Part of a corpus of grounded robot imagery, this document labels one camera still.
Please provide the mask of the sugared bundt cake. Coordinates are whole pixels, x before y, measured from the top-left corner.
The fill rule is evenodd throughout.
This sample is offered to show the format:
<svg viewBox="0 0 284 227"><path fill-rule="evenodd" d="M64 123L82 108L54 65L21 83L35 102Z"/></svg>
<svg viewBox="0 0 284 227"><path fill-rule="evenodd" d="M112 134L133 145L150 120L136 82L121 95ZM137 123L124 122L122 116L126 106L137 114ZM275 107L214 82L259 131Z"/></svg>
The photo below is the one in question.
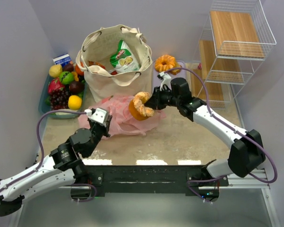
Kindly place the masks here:
<svg viewBox="0 0 284 227"><path fill-rule="evenodd" d="M155 111L144 104L150 99L151 95L148 92L138 92L130 101L128 109L133 118L138 121L146 120L153 117Z"/></svg>

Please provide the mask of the cream canvas tote bag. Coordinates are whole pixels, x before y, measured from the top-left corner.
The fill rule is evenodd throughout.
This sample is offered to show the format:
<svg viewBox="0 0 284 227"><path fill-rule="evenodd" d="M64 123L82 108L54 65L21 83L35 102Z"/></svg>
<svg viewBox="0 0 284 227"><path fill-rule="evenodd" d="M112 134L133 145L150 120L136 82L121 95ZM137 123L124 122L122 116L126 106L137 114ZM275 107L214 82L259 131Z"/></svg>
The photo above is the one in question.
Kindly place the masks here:
<svg viewBox="0 0 284 227"><path fill-rule="evenodd" d="M134 96L152 88L151 48L137 28L117 25L89 34L76 64L96 102L114 96Z"/></svg>

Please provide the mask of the round yellow orange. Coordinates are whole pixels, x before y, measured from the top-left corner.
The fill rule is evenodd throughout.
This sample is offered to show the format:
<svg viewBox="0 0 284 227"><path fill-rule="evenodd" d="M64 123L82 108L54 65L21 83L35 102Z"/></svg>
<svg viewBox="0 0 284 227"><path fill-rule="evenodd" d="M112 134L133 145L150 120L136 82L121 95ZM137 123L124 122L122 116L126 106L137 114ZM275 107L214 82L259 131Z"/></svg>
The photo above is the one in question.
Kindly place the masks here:
<svg viewBox="0 0 284 227"><path fill-rule="evenodd" d="M71 110L79 110L82 106L82 98L72 95L68 99L68 108Z"/></svg>

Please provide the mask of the cake slice behind bundt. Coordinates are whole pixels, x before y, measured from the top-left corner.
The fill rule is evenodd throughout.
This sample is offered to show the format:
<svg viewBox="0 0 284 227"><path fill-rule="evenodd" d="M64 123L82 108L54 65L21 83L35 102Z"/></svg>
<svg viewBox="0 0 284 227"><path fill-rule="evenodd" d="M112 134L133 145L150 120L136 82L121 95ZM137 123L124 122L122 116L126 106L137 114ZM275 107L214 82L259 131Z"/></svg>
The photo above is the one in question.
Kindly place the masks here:
<svg viewBox="0 0 284 227"><path fill-rule="evenodd" d="M177 63L177 64L175 65L175 67L176 67L176 68L181 68L182 66ZM177 75L180 71L181 71L181 69L175 69L175 70L171 70L170 73L171 73L172 75Z"/></svg>

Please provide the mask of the green white chips bag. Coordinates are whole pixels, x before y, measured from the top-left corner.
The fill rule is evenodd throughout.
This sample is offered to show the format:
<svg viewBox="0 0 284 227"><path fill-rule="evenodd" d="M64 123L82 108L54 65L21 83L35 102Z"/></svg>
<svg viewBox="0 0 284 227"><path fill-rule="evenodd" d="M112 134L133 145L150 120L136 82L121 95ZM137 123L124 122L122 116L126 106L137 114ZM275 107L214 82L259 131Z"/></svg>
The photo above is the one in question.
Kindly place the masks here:
<svg viewBox="0 0 284 227"><path fill-rule="evenodd" d="M110 57L110 63L117 73L137 71L140 65L124 40L120 40L115 54Z"/></svg>

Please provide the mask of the pale white cucumber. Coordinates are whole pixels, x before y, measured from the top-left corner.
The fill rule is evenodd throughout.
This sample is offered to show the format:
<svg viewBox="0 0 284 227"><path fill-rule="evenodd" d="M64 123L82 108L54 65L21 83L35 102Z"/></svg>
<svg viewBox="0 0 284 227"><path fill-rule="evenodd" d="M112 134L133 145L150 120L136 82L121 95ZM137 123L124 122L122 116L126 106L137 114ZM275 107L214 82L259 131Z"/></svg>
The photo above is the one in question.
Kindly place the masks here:
<svg viewBox="0 0 284 227"><path fill-rule="evenodd" d="M76 116L77 114L76 113L64 113L64 112L57 112L55 113L55 115L57 116L64 116L64 117L74 117Z"/></svg>

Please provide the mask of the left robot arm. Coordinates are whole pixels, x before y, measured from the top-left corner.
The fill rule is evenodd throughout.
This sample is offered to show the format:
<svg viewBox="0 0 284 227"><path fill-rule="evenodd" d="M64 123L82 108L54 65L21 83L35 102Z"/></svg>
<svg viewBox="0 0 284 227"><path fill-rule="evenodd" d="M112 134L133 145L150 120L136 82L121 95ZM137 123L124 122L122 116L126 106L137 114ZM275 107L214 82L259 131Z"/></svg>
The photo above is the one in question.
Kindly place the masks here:
<svg viewBox="0 0 284 227"><path fill-rule="evenodd" d="M98 179L92 179L83 159L92 155L103 137L110 137L112 117L89 117L90 128L80 128L40 162L23 172L0 179L0 217L18 211L34 197L62 186L87 186L92 196L104 196Z"/></svg>

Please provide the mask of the large red cookie bag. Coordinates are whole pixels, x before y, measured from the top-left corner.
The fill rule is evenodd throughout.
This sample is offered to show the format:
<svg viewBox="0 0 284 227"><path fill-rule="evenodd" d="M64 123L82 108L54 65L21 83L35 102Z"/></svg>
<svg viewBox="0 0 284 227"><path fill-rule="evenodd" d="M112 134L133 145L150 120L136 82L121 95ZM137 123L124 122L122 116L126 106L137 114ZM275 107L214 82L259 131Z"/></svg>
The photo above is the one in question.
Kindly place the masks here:
<svg viewBox="0 0 284 227"><path fill-rule="evenodd" d="M88 61L88 67L92 71L97 71L100 68L106 70L106 67L103 64L101 64L101 63L99 63L97 61Z"/></svg>

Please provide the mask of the lavender food tray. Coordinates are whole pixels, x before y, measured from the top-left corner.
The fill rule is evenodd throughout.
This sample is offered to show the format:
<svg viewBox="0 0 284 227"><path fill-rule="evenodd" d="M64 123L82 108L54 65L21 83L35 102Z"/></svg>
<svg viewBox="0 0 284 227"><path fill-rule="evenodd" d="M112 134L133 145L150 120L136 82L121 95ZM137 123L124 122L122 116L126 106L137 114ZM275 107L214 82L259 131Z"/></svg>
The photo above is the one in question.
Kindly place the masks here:
<svg viewBox="0 0 284 227"><path fill-rule="evenodd" d="M178 66L185 68L186 65L183 61L177 61ZM175 78L184 78L187 83L189 83L188 78L187 78L187 71L186 70L181 70L179 73L177 73L176 75L173 75L172 73L169 73L169 75L171 76L171 79L175 79ZM153 77L152 77L152 88L151 88L151 94L154 91L155 87L160 87L162 80L160 80L158 78L158 74L159 72L157 72L155 70L155 68L153 68Z"/></svg>

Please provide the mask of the dark plum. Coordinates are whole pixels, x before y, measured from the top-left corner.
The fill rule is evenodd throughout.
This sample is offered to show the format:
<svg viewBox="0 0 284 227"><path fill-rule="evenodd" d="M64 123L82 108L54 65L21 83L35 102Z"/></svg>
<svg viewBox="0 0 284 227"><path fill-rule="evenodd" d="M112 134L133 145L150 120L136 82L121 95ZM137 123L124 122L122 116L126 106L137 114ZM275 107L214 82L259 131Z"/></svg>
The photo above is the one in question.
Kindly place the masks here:
<svg viewBox="0 0 284 227"><path fill-rule="evenodd" d="M73 72L74 71L74 66L71 63L68 63L63 66L62 68L63 71L68 71L68 72Z"/></svg>

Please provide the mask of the teal fruit bin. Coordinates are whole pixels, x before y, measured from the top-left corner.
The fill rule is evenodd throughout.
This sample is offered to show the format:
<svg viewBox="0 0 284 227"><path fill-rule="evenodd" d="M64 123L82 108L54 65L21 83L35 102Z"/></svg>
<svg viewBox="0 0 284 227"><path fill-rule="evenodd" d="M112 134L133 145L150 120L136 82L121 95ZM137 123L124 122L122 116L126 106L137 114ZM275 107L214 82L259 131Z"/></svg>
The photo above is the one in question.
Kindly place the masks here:
<svg viewBox="0 0 284 227"><path fill-rule="evenodd" d="M45 103L46 99L48 98L49 94L48 94L48 84L50 81L52 81L53 78L50 77L49 75L47 75L44 86L43 86L43 90L40 96L40 101L39 101L39 106L38 106L38 111L41 115L47 113L48 111L51 111L51 108L49 105L47 105ZM64 117L64 116L57 116L55 114L50 114L48 115L48 117L53 118L53 119L73 119L73 118L78 118L78 114L74 117Z"/></svg>

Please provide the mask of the green fruit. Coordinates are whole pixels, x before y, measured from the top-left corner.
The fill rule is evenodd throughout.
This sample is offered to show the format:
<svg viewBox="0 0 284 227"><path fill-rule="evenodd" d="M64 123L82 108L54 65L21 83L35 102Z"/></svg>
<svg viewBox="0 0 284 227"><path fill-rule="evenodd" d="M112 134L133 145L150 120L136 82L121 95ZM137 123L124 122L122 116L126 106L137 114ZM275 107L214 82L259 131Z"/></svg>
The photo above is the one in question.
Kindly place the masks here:
<svg viewBox="0 0 284 227"><path fill-rule="evenodd" d="M63 71L59 75L59 80L63 85L69 85L71 82L74 81L74 75L69 71Z"/></svg>

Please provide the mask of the blue white carton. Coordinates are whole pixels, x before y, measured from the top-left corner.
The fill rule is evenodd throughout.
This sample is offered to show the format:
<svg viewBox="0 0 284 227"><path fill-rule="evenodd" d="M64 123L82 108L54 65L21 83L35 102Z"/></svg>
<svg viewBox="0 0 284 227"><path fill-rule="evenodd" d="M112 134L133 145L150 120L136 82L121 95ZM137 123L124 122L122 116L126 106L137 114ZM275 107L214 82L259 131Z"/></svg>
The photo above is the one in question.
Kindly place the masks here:
<svg viewBox="0 0 284 227"><path fill-rule="evenodd" d="M60 55L53 59L54 65L61 65L62 67L71 62L69 54Z"/></svg>

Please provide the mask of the yellow lemon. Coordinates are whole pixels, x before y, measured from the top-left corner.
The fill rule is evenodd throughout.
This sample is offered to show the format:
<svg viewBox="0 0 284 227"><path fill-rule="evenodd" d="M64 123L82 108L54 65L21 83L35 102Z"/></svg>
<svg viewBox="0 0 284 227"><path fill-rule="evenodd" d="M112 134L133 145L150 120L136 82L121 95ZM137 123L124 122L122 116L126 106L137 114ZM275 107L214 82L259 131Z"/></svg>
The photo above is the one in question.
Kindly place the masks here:
<svg viewBox="0 0 284 227"><path fill-rule="evenodd" d="M56 64L49 68L49 76L52 78L57 78L62 73L62 65Z"/></svg>

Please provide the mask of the pink plastic grocery bag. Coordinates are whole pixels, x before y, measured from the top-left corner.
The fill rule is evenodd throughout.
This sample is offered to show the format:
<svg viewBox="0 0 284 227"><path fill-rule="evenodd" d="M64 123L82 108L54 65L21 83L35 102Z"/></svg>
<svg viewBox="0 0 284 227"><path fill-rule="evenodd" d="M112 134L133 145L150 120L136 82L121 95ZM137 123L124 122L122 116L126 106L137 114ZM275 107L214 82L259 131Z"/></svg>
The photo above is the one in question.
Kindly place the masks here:
<svg viewBox="0 0 284 227"><path fill-rule="evenodd" d="M109 96L90 108L103 108L112 115L109 134L115 135L145 135L146 132L158 127L161 120L166 118L163 111L157 111L153 117L139 121L129 111L129 103L132 96Z"/></svg>

